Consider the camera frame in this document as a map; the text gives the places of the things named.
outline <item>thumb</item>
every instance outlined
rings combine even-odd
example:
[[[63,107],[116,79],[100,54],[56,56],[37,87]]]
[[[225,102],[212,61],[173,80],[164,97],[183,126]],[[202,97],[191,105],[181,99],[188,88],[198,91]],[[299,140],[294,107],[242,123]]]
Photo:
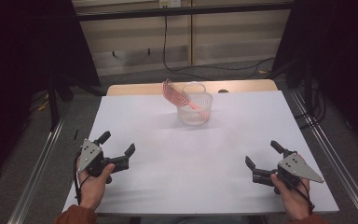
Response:
[[[277,189],[279,190],[279,192],[281,193],[281,195],[284,197],[287,194],[290,194],[289,189],[286,187],[286,185],[284,184],[283,181],[281,181],[277,175],[272,174],[271,175],[271,180],[272,183],[274,183],[275,187],[277,187]]]
[[[99,176],[103,181],[106,180],[106,178],[108,176],[110,176],[110,174],[112,174],[113,170],[115,169],[115,165],[113,163],[107,164],[104,168],[103,168],[103,172],[101,173],[101,175]]]

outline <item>right hand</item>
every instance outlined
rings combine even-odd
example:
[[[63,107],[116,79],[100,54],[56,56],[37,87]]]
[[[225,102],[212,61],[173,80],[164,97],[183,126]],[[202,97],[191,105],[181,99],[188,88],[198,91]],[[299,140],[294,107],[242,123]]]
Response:
[[[282,195],[282,201],[287,216],[291,221],[297,221],[310,216],[310,206],[308,202],[302,198],[295,190],[288,189],[284,182],[280,180],[275,174],[271,175],[271,180],[275,187]],[[310,181],[302,178],[301,182],[310,190]],[[297,187],[303,194],[308,195],[307,190],[302,184]]]

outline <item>human hand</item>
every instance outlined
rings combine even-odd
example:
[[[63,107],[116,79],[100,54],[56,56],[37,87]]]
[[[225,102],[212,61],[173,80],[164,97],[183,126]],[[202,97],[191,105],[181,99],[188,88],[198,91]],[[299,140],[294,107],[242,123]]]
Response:
[[[283,206],[290,220],[301,220],[310,216],[310,205],[303,197],[301,197],[294,189],[288,189],[277,175],[272,174],[271,180],[282,195]],[[301,182],[304,185],[299,184],[297,188],[304,195],[308,195],[310,181],[306,178],[302,178]]]
[[[81,185],[80,207],[92,209],[93,211],[97,209],[103,199],[106,178],[112,174],[114,169],[115,165],[111,163],[103,168],[103,172],[98,177],[89,175],[86,170],[77,175],[79,183],[83,183]]]

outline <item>electrical outlet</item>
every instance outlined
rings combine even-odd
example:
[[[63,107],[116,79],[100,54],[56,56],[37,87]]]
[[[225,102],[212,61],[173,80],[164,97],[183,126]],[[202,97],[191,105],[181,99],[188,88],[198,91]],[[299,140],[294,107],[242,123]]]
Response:
[[[181,0],[170,0],[169,7],[181,7]]]
[[[159,0],[159,7],[169,7],[170,6],[170,0]]]

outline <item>silver metal plate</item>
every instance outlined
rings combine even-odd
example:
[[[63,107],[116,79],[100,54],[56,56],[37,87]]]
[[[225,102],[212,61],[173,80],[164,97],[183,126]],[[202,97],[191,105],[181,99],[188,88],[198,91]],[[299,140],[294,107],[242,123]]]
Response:
[[[80,162],[77,171],[80,173],[102,152],[102,149],[92,143],[89,139],[85,139],[81,148]]]
[[[292,175],[304,177],[319,183],[324,182],[324,180],[295,153],[280,161],[278,165]]]

